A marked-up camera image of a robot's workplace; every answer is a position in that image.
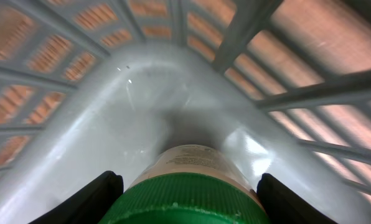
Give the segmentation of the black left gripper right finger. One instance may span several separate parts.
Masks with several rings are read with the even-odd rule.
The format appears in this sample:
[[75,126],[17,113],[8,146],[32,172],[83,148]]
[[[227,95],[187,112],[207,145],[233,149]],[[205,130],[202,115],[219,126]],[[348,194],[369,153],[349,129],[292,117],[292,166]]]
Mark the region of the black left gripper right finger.
[[337,224],[271,174],[261,176],[256,193],[272,223]]

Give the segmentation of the green lid jar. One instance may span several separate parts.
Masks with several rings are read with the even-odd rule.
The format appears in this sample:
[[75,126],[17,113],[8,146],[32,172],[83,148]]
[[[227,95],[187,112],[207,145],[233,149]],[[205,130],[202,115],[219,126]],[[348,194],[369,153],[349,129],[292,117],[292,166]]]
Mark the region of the green lid jar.
[[114,202],[101,223],[269,224],[233,162],[211,147],[163,152]]

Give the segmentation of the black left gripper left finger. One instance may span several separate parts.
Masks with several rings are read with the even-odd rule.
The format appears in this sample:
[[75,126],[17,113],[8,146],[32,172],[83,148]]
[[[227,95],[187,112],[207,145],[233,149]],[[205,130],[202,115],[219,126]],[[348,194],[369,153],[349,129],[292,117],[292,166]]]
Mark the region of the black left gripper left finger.
[[122,176],[105,171],[30,224],[98,223],[123,192]]

